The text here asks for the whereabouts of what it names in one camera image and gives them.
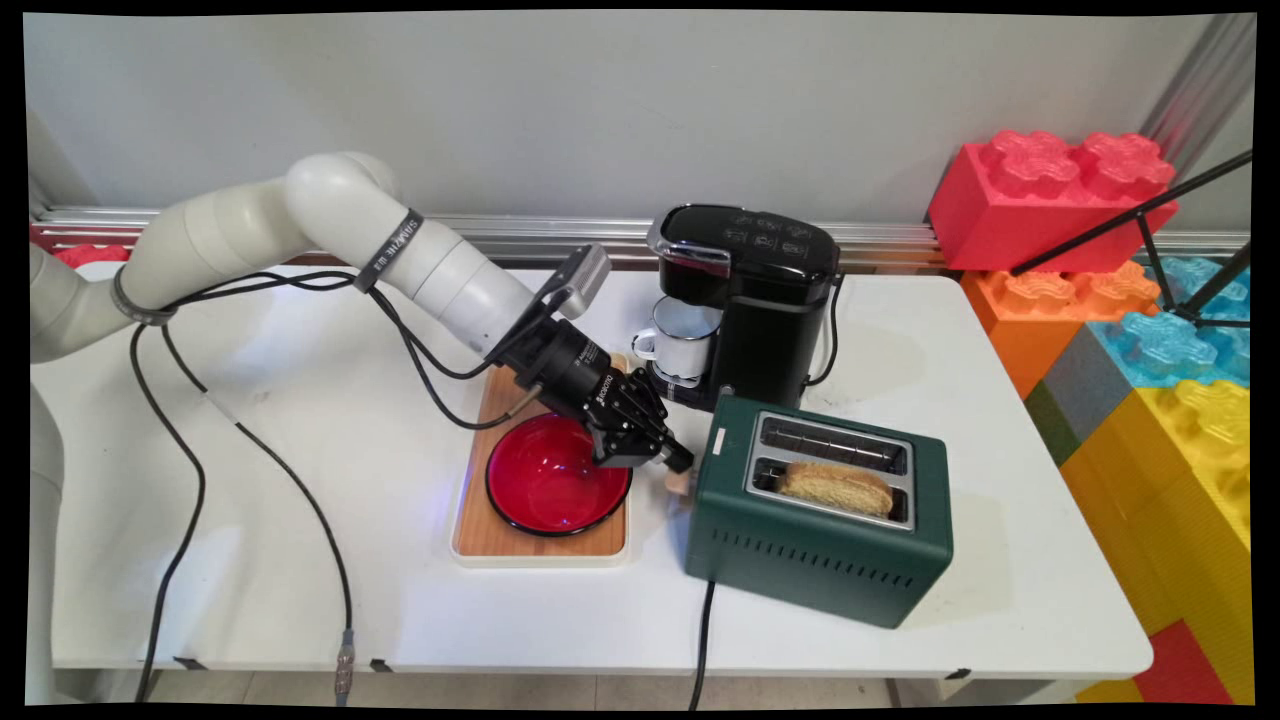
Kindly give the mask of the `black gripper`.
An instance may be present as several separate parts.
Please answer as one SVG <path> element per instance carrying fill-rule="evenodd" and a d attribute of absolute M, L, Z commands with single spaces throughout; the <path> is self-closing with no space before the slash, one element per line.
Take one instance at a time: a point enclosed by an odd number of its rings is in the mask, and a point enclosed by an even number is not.
<path fill-rule="evenodd" d="M 666 465 L 682 474 L 692 452 L 667 427 L 667 410 L 646 370 L 628 374 L 571 322 L 527 314 L 486 355 L 508 366 L 516 384 L 539 386 L 539 401 L 559 415 L 589 421 L 591 461 L 600 468 Z"/>

